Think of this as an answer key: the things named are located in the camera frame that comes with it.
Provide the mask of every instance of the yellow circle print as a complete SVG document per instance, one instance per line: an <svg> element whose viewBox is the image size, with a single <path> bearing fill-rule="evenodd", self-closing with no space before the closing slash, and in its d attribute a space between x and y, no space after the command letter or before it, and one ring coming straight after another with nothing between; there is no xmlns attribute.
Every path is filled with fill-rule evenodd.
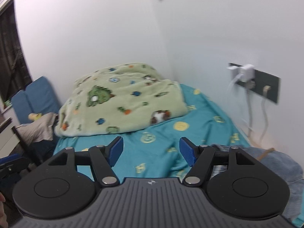
<svg viewBox="0 0 304 228"><path fill-rule="evenodd" d="M200 94L200 93L201 93L201 91L200 91L199 89L193 90L193 94L194 94L194 95L197 95L197 94Z"/></svg>
<svg viewBox="0 0 304 228"><path fill-rule="evenodd" d="M140 141L142 143L151 143L156 140L156 136L149 132L143 132Z"/></svg>
<svg viewBox="0 0 304 228"><path fill-rule="evenodd" d="M225 120L223 118L221 118L220 116L214 116L213 118L216 122L225 122Z"/></svg>
<svg viewBox="0 0 304 228"><path fill-rule="evenodd" d="M189 128L189 124L187 124L186 122L176 122L173 125L173 128L178 131L185 131Z"/></svg>

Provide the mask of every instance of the wall socket plate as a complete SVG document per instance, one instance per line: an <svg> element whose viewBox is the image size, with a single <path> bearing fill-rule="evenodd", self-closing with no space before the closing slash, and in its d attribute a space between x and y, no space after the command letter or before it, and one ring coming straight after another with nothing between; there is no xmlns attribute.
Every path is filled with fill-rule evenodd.
<svg viewBox="0 0 304 228"><path fill-rule="evenodd" d="M229 66L241 67L242 65L229 63ZM256 69L254 70L254 74L255 88L251 89L251 91L263 96L263 87L269 85L271 86L271 89L267 93L267 99L277 104L279 101L279 87L281 83L281 78ZM244 82L238 81L237 84L242 87L245 87Z"/></svg>

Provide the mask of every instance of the power plug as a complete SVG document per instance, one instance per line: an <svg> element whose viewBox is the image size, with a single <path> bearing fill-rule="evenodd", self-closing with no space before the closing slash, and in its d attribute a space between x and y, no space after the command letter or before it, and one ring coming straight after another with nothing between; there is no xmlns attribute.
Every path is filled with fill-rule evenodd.
<svg viewBox="0 0 304 228"><path fill-rule="evenodd" d="M248 82L254 79L254 66L251 64L246 64L240 67L240 74L242 74L240 81Z"/></svg>

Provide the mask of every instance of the window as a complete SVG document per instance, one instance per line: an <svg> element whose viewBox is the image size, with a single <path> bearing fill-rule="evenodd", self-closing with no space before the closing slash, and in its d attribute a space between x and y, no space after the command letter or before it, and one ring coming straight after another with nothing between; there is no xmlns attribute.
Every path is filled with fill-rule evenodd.
<svg viewBox="0 0 304 228"><path fill-rule="evenodd" d="M0 12L0 96L6 103L19 90L32 82L29 75L15 21L14 1Z"/></svg>

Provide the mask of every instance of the gray cloth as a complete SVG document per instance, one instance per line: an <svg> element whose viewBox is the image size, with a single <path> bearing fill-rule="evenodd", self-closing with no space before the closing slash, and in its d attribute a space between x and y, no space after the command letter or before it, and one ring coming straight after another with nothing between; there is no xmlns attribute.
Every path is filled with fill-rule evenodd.
<svg viewBox="0 0 304 228"><path fill-rule="evenodd" d="M53 124L56 116L56 113L47 113L26 126L20 126L17 131L27 145L42 140L53 140Z"/></svg>
<svg viewBox="0 0 304 228"><path fill-rule="evenodd" d="M265 151L264 149L256 147L243 149L254 158L257 158ZM287 182L290 189L290 197L283 216L286 219L294 220L301 213L304 188L303 170L301 166L290 156L277 151L268 153L260 162Z"/></svg>

